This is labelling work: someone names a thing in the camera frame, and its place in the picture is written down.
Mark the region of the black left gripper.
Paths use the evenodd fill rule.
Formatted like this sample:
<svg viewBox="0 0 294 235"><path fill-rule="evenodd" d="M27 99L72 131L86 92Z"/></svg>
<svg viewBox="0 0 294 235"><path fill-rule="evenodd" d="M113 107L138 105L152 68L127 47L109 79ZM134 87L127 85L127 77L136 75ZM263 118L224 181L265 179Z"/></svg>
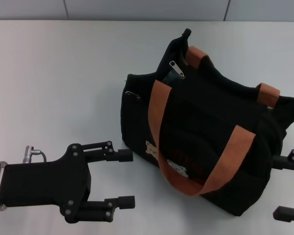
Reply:
<svg viewBox="0 0 294 235"><path fill-rule="evenodd" d="M6 165L0 185L5 206L56 205L68 223L91 220L85 209L89 194L90 172L80 144L71 144L53 162Z"/></svg>

